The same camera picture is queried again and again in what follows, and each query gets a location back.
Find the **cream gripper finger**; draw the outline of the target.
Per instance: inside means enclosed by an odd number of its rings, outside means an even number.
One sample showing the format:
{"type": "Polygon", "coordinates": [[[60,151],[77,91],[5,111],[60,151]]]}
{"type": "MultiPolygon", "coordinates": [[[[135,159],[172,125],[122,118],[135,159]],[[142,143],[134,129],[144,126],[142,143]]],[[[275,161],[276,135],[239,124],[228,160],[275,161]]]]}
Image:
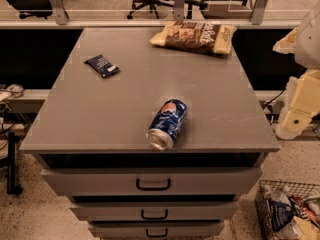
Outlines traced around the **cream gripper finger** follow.
{"type": "Polygon", "coordinates": [[[311,123],[312,115],[300,110],[282,110],[276,126],[276,135],[285,140],[294,139],[311,123]]]}
{"type": "Polygon", "coordinates": [[[297,28],[291,30],[285,37],[275,43],[273,50],[281,54],[293,54],[295,52],[295,40],[297,32],[297,28]]]}

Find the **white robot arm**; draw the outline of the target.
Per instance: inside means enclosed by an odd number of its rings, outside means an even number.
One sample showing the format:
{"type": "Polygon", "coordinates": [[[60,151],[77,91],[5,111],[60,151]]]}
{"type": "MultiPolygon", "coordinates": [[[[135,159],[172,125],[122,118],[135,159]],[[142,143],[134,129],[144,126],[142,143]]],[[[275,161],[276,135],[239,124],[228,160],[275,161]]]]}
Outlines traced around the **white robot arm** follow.
{"type": "Polygon", "coordinates": [[[275,129],[279,138],[294,139],[320,113],[320,2],[298,27],[276,42],[273,50],[292,53],[295,62],[306,69],[299,78],[289,78],[287,98],[275,129]]]}

